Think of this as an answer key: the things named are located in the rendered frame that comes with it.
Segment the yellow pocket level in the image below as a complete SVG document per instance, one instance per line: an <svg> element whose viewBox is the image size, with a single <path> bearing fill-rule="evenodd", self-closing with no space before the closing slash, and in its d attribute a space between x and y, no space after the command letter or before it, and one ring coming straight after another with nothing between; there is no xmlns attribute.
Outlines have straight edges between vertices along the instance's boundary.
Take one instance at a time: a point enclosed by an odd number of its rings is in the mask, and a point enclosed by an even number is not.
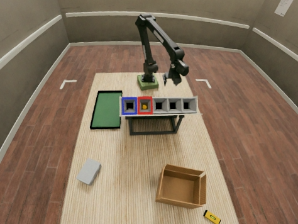
<svg viewBox="0 0 298 224"><path fill-rule="evenodd" d="M205 216L208 220L212 221L214 224L220 224L221 219L209 212L208 210L205 210L203 216Z"/></svg>

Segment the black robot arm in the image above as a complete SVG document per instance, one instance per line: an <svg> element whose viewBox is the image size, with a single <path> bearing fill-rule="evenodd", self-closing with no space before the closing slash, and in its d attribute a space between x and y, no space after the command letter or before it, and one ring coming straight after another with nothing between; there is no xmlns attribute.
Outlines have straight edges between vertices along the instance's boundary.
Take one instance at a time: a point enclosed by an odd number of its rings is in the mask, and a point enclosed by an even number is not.
<svg viewBox="0 0 298 224"><path fill-rule="evenodd" d="M174 70L172 71L169 69L168 77L174 78L173 84L178 85L182 80L181 76L185 77L189 73L189 66L183 61L185 52L180 46L170 39L170 37L157 25L155 21L156 18L152 14L141 14L135 22L135 25L140 33L141 44L145 57L145 63L143 63L144 75L141 75L141 81L155 82L155 76L153 73L157 73L158 71L158 65L156 60L153 60L150 49L147 33L148 28L168 52L171 60L170 68Z"/></svg>

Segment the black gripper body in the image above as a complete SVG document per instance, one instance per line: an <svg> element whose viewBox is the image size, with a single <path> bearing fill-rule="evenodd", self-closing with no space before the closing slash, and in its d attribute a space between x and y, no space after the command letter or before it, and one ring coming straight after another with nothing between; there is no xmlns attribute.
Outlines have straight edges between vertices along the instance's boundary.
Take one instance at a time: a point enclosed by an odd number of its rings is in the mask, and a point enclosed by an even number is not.
<svg viewBox="0 0 298 224"><path fill-rule="evenodd" d="M163 79L172 79L168 77L168 72L165 72L165 74L163 74L162 76L163 76Z"/></svg>

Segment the brown cardboard box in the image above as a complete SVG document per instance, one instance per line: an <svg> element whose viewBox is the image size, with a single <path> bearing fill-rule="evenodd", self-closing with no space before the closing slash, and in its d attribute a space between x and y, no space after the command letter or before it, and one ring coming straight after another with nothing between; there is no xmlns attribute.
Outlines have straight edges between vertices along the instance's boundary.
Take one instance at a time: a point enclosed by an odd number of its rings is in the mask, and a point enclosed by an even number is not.
<svg viewBox="0 0 298 224"><path fill-rule="evenodd" d="M164 167L160 173L155 202L189 209L206 204L207 174L200 177L204 171L172 164Z"/></svg>

